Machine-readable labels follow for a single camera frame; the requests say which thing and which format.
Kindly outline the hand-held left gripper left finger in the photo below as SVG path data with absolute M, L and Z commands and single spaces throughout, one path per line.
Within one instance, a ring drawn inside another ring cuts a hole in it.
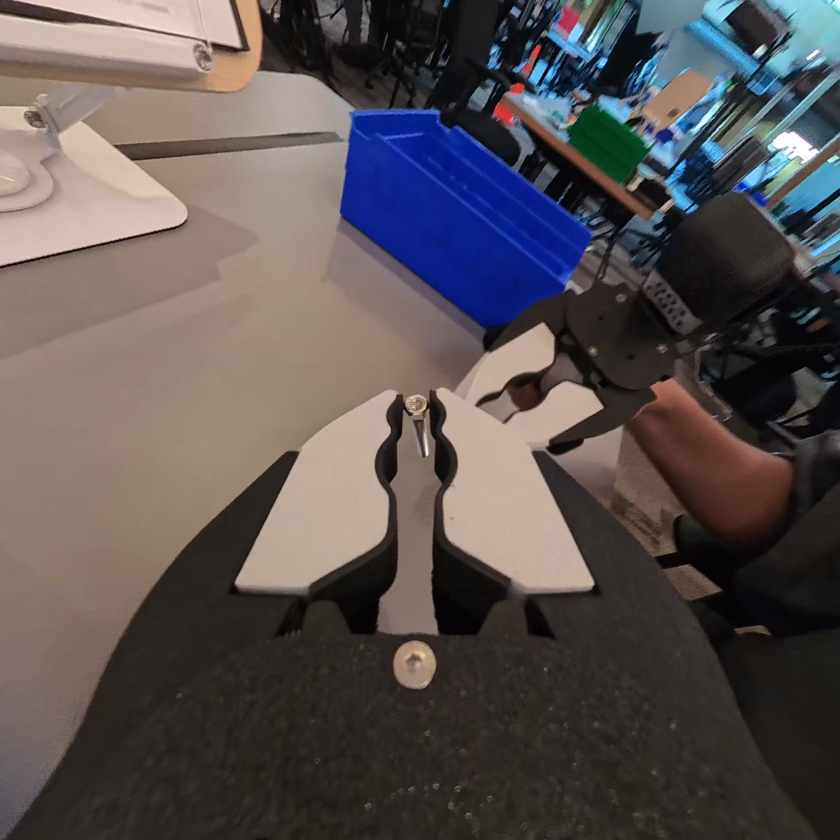
M 375 633 L 397 572 L 400 437 L 401 395 L 383 391 L 291 453 L 235 591 L 333 602 L 352 632 Z

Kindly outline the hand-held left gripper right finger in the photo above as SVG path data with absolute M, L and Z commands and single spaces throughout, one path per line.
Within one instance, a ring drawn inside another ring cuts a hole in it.
M 432 596 L 441 634 L 476 634 L 496 604 L 588 595 L 594 576 L 528 444 L 445 388 L 430 394 Z

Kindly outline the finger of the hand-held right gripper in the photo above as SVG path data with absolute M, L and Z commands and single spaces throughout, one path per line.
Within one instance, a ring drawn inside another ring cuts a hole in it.
M 562 381 L 547 392 L 535 382 L 510 383 L 501 394 L 501 418 L 504 427 L 531 450 L 554 455 L 621 426 L 598 391 L 572 381 Z
M 538 383 L 543 392 L 567 380 L 571 360 L 559 353 L 544 323 L 520 334 L 498 350 L 485 352 L 457 387 L 457 395 L 502 421 L 501 394 L 510 384 Z

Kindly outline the long steel hex bolt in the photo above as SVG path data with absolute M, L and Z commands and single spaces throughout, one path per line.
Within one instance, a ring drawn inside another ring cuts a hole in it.
M 411 422 L 416 448 L 422 458 L 431 455 L 432 438 L 429 432 L 429 404 L 423 394 L 414 394 L 404 398 L 404 411 Z

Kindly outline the blue plastic bin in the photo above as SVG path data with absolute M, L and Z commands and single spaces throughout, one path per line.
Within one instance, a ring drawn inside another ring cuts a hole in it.
M 484 328 L 561 294 L 592 232 L 436 111 L 351 113 L 341 217 Z

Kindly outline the person's right forearm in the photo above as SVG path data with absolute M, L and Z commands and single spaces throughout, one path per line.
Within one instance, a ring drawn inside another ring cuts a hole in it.
M 675 381 L 627 428 L 679 500 L 675 564 L 777 637 L 838 631 L 839 434 L 776 455 L 731 434 Z

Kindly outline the grey desk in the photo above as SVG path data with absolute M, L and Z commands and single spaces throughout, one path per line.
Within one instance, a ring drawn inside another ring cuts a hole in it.
M 283 453 L 393 389 L 455 388 L 480 327 L 340 219 L 351 105 L 260 72 L 90 126 L 183 226 L 2 270 L 2 836 L 179 552 Z

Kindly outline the wooden table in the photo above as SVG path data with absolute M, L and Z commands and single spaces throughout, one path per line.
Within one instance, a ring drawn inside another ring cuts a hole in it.
M 535 182 L 543 169 L 551 165 L 559 184 L 547 186 L 546 194 L 570 213 L 576 212 L 586 197 L 604 199 L 608 208 L 617 210 L 619 217 L 640 217 L 644 221 L 656 214 L 666 214 L 675 206 L 674 197 L 657 179 L 650 186 L 656 196 L 665 199 L 657 206 L 653 197 L 643 194 L 643 184 L 637 178 L 633 178 L 634 190 L 616 182 L 566 142 L 562 132 L 551 128 L 521 94 L 508 92 L 501 103 L 526 131 L 534 147 L 522 161 L 520 173 Z

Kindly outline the green bin stack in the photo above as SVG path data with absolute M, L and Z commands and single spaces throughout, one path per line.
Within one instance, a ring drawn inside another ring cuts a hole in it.
M 597 104 L 566 129 L 569 144 L 615 182 L 626 184 L 647 158 L 651 143 Z

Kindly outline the orange traffic cone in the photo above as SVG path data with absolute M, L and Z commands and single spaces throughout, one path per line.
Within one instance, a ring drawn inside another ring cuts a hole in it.
M 521 77 L 522 79 L 524 79 L 524 81 L 516 81 L 511 87 L 511 93 L 522 94 L 526 90 L 532 91 L 534 89 L 530 81 L 530 77 L 539 58 L 541 49 L 542 48 L 539 41 L 532 46 L 532 49 L 530 50 L 527 59 L 525 60 L 520 70 L 518 70 L 518 77 Z M 504 104 L 504 101 L 500 101 L 499 104 L 496 105 L 496 108 L 493 112 L 493 116 L 495 117 L 495 119 L 497 119 L 501 123 L 504 123 L 509 128 L 514 127 L 518 123 L 517 116 L 508 108 L 506 104 Z

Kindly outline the cardboard box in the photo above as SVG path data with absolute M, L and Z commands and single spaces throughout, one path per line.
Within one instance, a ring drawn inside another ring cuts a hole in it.
M 684 70 L 645 102 L 640 116 L 655 133 L 666 130 L 698 104 L 711 89 L 711 80 Z

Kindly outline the black office chair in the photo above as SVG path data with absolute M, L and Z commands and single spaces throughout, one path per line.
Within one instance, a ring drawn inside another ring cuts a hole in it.
M 458 2 L 454 44 L 443 74 L 427 98 L 426 108 L 437 111 L 446 128 L 462 129 L 496 157 L 514 166 L 521 147 L 509 128 L 494 117 L 497 104 L 489 100 L 481 111 L 469 105 L 476 90 L 488 80 L 496 83 L 500 97 L 517 83 L 530 93 L 536 91 L 525 76 L 507 65 L 489 68 L 498 8 L 495 1 Z

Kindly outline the white display stand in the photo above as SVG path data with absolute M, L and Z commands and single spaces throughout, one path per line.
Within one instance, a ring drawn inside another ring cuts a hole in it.
M 2 61 L 202 79 L 210 42 L 143 29 L 2 14 Z M 127 88 L 61 82 L 2 107 L 2 267 L 182 225 L 183 203 L 85 120 Z

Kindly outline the printed instruction sheet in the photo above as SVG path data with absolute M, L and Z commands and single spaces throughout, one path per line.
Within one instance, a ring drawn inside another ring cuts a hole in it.
M 2 1 L 2 14 L 54 23 L 113 25 L 204 39 L 215 47 L 249 47 L 233 1 Z

